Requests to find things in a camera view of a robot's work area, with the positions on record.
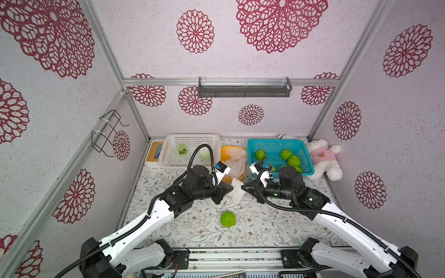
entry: black cable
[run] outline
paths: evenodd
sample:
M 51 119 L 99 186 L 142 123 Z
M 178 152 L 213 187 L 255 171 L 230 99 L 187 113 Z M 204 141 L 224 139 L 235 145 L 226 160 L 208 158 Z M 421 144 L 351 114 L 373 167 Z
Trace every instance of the black cable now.
M 214 187 L 216 187 L 218 185 L 218 178 L 216 177 L 215 164 L 213 163 L 213 151 L 212 151 L 212 148 L 209 146 L 209 144 L 201 144 L 196 148 L 196 150 L 193 152 L 192 156 L 190 157 L 190 161 L 187 166 L 187 171 L 190 170 L 190 168 L 192 167 L 193 160 L 194 160 L 196 154 L 198 153 L 198 151 L 204 147 L 208 148 L 209 152 L 210 152 L 210 163 L 212 166 L 213 177 L 215 178 L 215 186 Z
M 60 278 L 63 275 L 67 274 L 70 270 L 72 270 L 73 268 L 75 268 L 76 266 L 80 265 L 83 261 L 88 260 L 89 258 L 93 257 L 94 255 L 102 252 L 105 248 L 109 247 L 110 244 L 107 243 L 103 246 L 101 246 L 100 248 L 92 251 L 91 253 L 88 253 L 88 255 L 84 256 L 83 258 L 78 259 L 77 261 L 73 262 L 72 264 L 70 264 L 69 266 L 67 266 L 66 268 L 64 268 L 61 272 L 59 272 L 54 278 Z
M 207 147 L 210 151 L 210 161 L 211 161 L 211 165 L 212 165 L 212 173 L 213 173 L 213 177 L 215 178 L 215 186 L 218 185 L 218 178 L 216 177 L 216 170 L 215 170 L 215 165 L 213 164 L 213 151 L 212 148 L 208 145 L 208 144 L 201 144 L 200 146 L 198 146 L 196 148 L 196 150 L 193 152 L 189 164 L 187 166 L 187 170 L 181 175 L 179 176 L 175 181 L 179 181 L 181 178 L 183 178 L 186 174 L 187 171 L 190 170 L 190 167 L 193 163 L 193 159 L 196 156 L 196 154 L 198 153 L 198 151 L 203 148 L 203 147 Z M 94 255 L 98 254 L 99 252 L 102 252 L 103 250 L 105 250 L 106 248 L 114 245 L 116 242 L 128 237 L 129 235 L 131 235 L 132 233 L 134 233 L 137 229 L 139 229 L 148 219 L 150 219 L 150 215 L 151 215 L 151 211 L 153 210 L 153 206 L 154 203 L 156 202 L 156 200 L 161 196 L 161 194 L 156 195 L 153 199 L 151 199 L 150 202 L 150 206 L 148 207 L 147 210 L 147 215 L 133 228 L 131 228 L 129 231 L 121 234 L 120 236 L 118 236 L 117 238 L 113 239 L 110 241 L 110 243 L 106 243 L 104 245 L 102 245 L 101 247 L 99 247 L 98 249 L 91 251 L 90 253 L 88 253 L 86 256 L 78 259 L 77 261 L 73 262 L 72 264 L 70 264 L 69 266 L 67 266 L 66 268 L 64 268 L 61 272 L 59 272 L 54 278 L 61 278 L 63 275 L 67 274 L 70 270 L 72 270 L 73 268 L 75 268 L 76 266 L 80 265 L 82 262 L 90 259 L 91 257 L 93 257 Z
M 374 242 L 376 242 L 380 247 L 382 247 L 383 249 L 386 250 L 386 252 L 390 253 L 396 260 L 400 261 L 400 263 L 405 267 L 405 269 L 407 269 L 411 275 L 414 278 L 422 278 L 404 259 L 402 259 L 399 255 L 397 255 L 396 252 L 394 252 L 391 248 L 389 248 L 386 244 L 383 243 L 383 241 L 381 241 L 378 237 L 376 237 L 375 235 L 373 235 L 371 232 L 369 232 L 366 228 L 364 228 L 362 225 L 360 225 L 359 223 L 353 221 L 350 218 L 347 218 L 344 215 L 340 215 L 340 214 L 336 214 L 334 212 L 330 212 L 330 211 L 326 211 L 326 210 L 316 210 L 316 209 L 297 209 L 297 208 L 290 208 L 290 207 L 285 207 L 285 206 L 280 206 L 280 205 L 276 205 L 274 203 L 272 203 L 271 201 L 269 201 L 267 199 L 267 197 L 264 195 L 264 192 L 262 190 L 260 190 L 260 185 L 261 183 L 261 175 L 268 171 L 268 168 L 264 168 L 261 169 L 260 172 L 258 173 L 258 177 L 256 178 L 256 191 L 258 192 L 258 195 L 260 195 L 260 197 L 271 207 L 274 207 L 278 210 L 284 210 L 284 211 L 295 211 L 295 212 L 312 212 L 312 213 L 319 213 L 319 214 L 326 214 L 326 215 L 330 215 L 330 216 L 334 216 L 337 218 L 340 218 L 342 221 L 349 223 L 351 225 L 353 225 L 354 227 L 356 227 L 357 229 L 359 229 L 360 231 L 362 231 L 363 233 L 365 233 L 367 236 L 369 236 Z
M 332 267 L 330 266 L 320 266 L 319 268 L 313 268 L 313 269 L 309 269 L 309 270 L 299 270 L 299 271 L 280 271 L 278 273 L 278 277 L 279 278 L 284 278 L 283 275 L 285 274 L 309 274 L 309 273 L 314 273 L 314 272 L 319 272 L 325 269 L 330 269 Z
M 145 272 L 144 272 L 143 269 L 141 269 L 141 275 L 142 275 L 143 278 L 147 278 L 147 276 L 145 275 Z
M 147 215 L 136 226 L 131 228 L 129 231 L 123 233 L 122 235 L 118 236 L 117 238 L 113 239 L 112 241 L 110 241 L 111 244 L 110 243 L 106 243 L 106 244 L 102 245 L 101 247 L 99 247 L 98 249 L 88 253 L 86 256 L 84 256 L 84 257 L 78 259 L 77 261 L 73 262 L 72 264 L 70 264 L 69 266 L 64 268 L 61 272 L 59 272 L 54 278 L 61 278 L 63 275 L 67 274 L 70 270 L 72 270 L 76 266 L 80 265 L 82 262 L 90 259 L 94 255 L 102 252 L 103 250 L 105 250 L 106 248 L 110 247 L 111 245 L 114 245 L 116 242 L 118 242 L 118 241 L 128 237 L 130 234 L 134 233 L 134 231 L 139 229 L 148 219 L 150 219 L 150 215 L 151 215 L 151 211 L 153 210 L 154 203 L 159 198 L 159 196 L 161 196 L 161 195 L 160 194 L 156 195 L 153 199 L 151 199 L 150 206 L 148 207 Z

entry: pink shirt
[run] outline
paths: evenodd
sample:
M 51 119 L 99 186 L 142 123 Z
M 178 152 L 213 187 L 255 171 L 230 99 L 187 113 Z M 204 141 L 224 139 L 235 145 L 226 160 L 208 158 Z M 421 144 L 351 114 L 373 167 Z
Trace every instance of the pink shirt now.
M 322 161 L 337 160 L 335 154 L 328 147 L 316 149 L 311 154 L 311 159 L 314 165 Z

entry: wire rack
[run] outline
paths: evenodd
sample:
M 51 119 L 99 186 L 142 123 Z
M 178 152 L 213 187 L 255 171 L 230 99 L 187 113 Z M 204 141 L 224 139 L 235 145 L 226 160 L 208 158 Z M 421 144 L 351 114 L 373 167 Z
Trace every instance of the wire rack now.
M 111 122 L 112 119 L 114 119 L 114 118 L 116 118 L 117 121 L 116 121 L 116 123 L 114 123 L 114 125 L 112 125 L 112 124 L 110 124 L 110 122 Z M 108 157 L 114 157 L 114 155 L 113 155 L 113 156 L 108 155 L 108 154 L 105 152 L 104 147 L 105 147 L 105 145 L 106 145 L 107 142 L 110 143 L 111 146 L 113 146 L 113 143 L 109 140 L 109 137 L 111 136 L 111 134 L 113 134 L 113 132 L 114 132 L 114 134 L 117 134 L 117 131 L 116 131 L 116 129 L 115 129 L 116 126 L 117 126 L 117 124 L 121 124 L 121 126 L 129 126 L 129 124 L 128 124 L 128 125 L 124 125 L 124 124 L 121 122 L 121 115 L 119 115 L 119 113 L 118 113 L 116 110 L 110 110 L 109 112 L 105 113 L 105 114 L 104 114 L 102 117 L 100 117 L 99 119 L 105 121 L 107 124 L 102 128 L 102 130 L 92 130 L 92 131 L 91 131 L 91 146 L 92 146 L 97 152 L 99 152 L 99 153 L 104 153 L 104 154 L 105 154 L 106 156 L 108 156 Z M 109 133 L 108 135 L 106 135 L 106 134 L 104 133 L 104 130 L 105 130 L 105 128 L 106 128 L 107 126 L 111 127 L 110 133 Z M 99 144 L 99 145 L 97 144 L 97 141 L 99 141 L 99 139 L 102 138 L 102 137 L 105 138 L 105 141 L 104 141 L 104 143 L 102 144 L 102 146 L 100 146 L 100 144 Z

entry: cable tie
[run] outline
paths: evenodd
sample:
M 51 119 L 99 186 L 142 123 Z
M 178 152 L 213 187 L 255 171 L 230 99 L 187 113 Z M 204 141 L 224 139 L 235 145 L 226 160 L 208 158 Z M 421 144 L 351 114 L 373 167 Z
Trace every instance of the cable tie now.
M 93 131 L 97 131 L 97 132 L 99 132 L 99 133 L 102 133 L 102 135 L 105 136 L 105 133 L 103 133 L 103 132 L 100 131 L 100 130 L 93 130 Z

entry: wall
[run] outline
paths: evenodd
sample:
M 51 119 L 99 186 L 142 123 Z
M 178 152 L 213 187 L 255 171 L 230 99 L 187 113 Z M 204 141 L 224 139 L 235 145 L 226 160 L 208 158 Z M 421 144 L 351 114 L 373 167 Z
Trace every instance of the wall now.
M 342 209 L 416 250 L 423 277 L 444 269 L 444 12 L 439 0 L 396 1 L 316 135 L 343 146 Z
M 118 123 L 115 130 L 119 135 L 110 128 L 104 131 L 107 135 L 112 133 L 110 141 L 114 147 L 106 143 L 105 153 L 93 150 L 81 167 L 77 180 L 37 236 L 43 248 L 43 262 L 39 265 L 38 277 L 54 277 L 79 258 L 84 241 L 90 237 L 99 240 L 116 230 L 145 146 L 144 137 L 127 102 L 123 102 L 116 110 L 122 124 L 128 126 Z M 66 277 L 81 277 L 81 274 L 75 268 Z
M 92 2 L 123 75 L 138 78 L 336 78 L 376 4 L 376 0 L 316 4 L 276 0 L 269 6 L 259 0 Z M 262 20 L 266 14 L 270 22 Z M 192 87 L 131 90 L 152 136 L 307 135 L 330 92 L 300 87 L 292 90 L 290 99 L 202 100 Z
M 28 2 L 0 2 L 0 257 L 119 91 L 77 2 Z

